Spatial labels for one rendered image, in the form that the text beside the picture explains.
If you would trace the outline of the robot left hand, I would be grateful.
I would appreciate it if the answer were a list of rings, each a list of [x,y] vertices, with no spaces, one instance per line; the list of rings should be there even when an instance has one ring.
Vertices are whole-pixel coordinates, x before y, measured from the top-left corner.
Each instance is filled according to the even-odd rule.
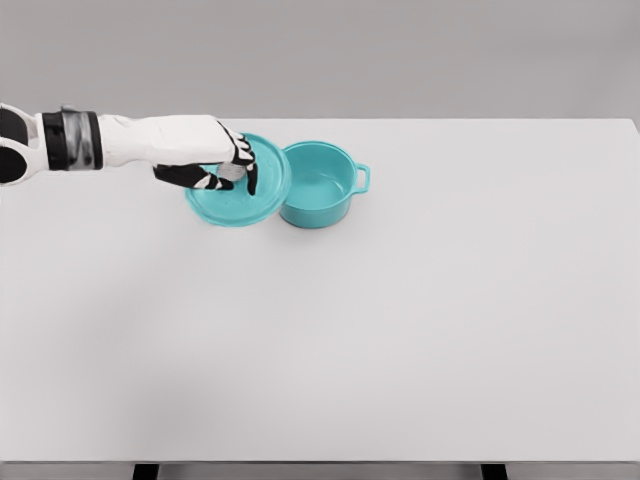
[[[245,178],[258,186],[256,154],[248,138],[210,115],[170,117],[152,150],[153,174],[161,182],[192,190],[230,191]]]

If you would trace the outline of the teal pot lid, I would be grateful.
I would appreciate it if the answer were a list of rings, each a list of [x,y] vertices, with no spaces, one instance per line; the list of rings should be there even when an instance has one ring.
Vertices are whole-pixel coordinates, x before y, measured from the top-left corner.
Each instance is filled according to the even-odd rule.
[[[186,189],[191,209],[203,220],[218,226],[244,227],[276,213],[291,187],[291,168],[284,151],[268,139],[245,133],[258,167],[258,183],[253,196],[248,193],[247,177],[234,183],[234,189]]]

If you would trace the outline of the teal pot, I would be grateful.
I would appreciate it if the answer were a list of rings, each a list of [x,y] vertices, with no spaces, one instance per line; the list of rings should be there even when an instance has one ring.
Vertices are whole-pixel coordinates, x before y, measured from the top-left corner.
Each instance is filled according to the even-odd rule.
[[[301,141],[284,153],[291,168],[291,188],[280,217],[302,229],[332,226],[348,213],[352,197],[369,191],[370,167],[355,162],[337,145]]]

